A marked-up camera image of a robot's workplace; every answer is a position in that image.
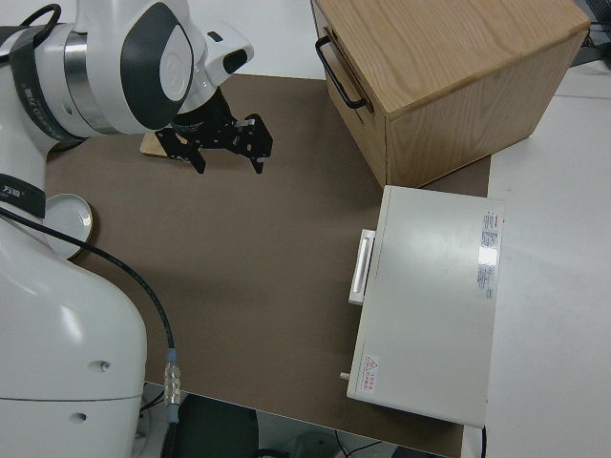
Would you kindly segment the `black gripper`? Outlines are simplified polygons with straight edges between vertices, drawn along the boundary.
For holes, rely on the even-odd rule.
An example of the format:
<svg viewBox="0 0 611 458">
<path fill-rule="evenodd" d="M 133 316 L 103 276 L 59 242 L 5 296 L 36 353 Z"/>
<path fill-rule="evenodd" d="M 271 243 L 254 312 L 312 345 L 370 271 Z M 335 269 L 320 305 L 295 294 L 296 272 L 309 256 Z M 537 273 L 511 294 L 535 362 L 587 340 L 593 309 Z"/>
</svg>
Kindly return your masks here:
<svg viewBox="0 0 611 458">
<path fill-rule="evenodd" d="M 169 158 L 190 163 L 198 174 L 204 173 L 206 161 L 196 140 L 205 148 L 225 148 L 233 141 L 234 153 L 248 158 L 257 174 L 263 172 L 264 162 L 271 156 L 273 138 L 263 119 L 251 114 L 244 120 L 236 120 L 221 90 L 216 90 L 197 109 L 178 114 L 174 118 L 174 130 L 155 131 L 155 137 Z"/>
</svg>

